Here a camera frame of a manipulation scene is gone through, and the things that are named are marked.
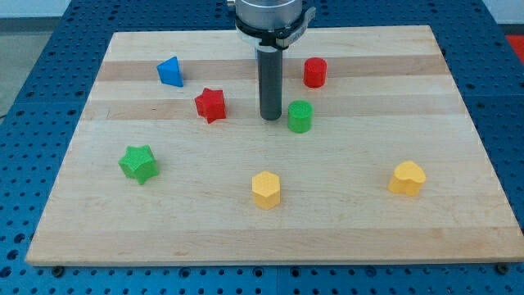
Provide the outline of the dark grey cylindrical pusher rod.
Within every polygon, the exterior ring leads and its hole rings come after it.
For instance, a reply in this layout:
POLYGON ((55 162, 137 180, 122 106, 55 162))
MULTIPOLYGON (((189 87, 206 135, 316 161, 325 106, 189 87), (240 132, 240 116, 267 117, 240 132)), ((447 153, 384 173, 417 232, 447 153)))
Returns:
POLYGON ((282 115, 282 52, 257 52, 259 107, 264 120, 282 115))

